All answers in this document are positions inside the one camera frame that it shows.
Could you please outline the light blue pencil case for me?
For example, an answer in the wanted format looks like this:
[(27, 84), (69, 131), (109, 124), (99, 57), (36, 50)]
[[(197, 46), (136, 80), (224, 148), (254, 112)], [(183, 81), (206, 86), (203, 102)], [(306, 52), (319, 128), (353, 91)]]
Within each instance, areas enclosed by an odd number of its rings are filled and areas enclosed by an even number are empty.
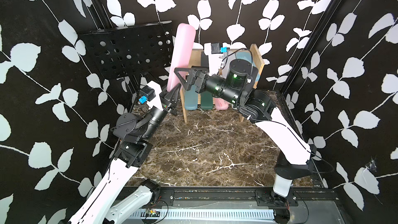
[(255, 61), (254, 61), (254, 59), (252, 58), (250, 52), (239, 51), (239, 52), (237, 52), (237, 53), (235, 54), (235, 58), (236, 58), (236, 59), (240, 59), (240, 60), (245, 60), (245, 61), (247, 61), (247, 62), (252, 62), (252, 65), (253, 65), (254, 67), (257, 67), (257, 66), (255, 65)]

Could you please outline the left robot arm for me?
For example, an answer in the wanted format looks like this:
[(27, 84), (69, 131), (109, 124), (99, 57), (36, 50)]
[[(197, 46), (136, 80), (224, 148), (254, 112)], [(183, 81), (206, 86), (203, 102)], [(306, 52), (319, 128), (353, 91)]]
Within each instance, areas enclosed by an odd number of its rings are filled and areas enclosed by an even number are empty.
[(153, 147), (150, 138), (167, 114), (176, 114), (181, 85), (177, 84), (171, 91), (156, 90), (158, 86), (157, 83), (150, 82), (140, 90), (140, 102), (147, 99), (151, 108), (144, 117), (126, 113), (117, 120), (113, 134), (121, 140), (120, 146), (103, 179), (70, 218), (70, 224), (122, 224), (146, 204), (159, 200), (160, 186), (147, 179), (124, 200), (115, 202), (125, 184), (148, 157)]

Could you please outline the pink pencil case top shelf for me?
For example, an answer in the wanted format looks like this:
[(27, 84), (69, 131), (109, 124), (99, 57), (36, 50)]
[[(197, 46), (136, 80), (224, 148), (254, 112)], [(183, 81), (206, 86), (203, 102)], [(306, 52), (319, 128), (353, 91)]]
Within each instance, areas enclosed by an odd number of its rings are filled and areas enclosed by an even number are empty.
[(188, 67), (193, 44), (196, 36), (196, 30), (193, 26), (181, 23), (176, 32), (174, 41), (174, 50), (170, 67), (170, 74), (167, 82), (167, 91), (170, 92), (177, 84), (179, 79), (174, 73), (177, 67)]

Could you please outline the dark grey pencil case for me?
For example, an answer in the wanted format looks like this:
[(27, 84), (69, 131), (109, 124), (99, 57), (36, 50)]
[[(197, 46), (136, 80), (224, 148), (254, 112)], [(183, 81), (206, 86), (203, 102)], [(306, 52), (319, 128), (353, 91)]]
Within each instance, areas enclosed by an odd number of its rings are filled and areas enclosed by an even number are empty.
[(208, 55), (206, 55), (203, 51), (201, 52), (201, 67), (209, 68)]

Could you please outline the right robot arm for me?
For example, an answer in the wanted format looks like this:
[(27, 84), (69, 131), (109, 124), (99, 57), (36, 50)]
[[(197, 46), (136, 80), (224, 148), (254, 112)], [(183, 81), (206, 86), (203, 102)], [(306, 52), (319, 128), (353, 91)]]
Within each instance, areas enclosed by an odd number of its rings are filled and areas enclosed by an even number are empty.
[(233, 60), (226, 78), (211, 74), (204, 67), (176, 67), (173, 73), (185, 90), (195, 86), (197, 93), (209, 92), (232, 104), (277, 145), (280, 155), (274, 167), (274, 194), (287, 197), (293, 180), (313, 173), (311, 158), (316, 154), (315, 146), (302, 139), (266, 91), (253, 88), (258, 69), (252, 63)]

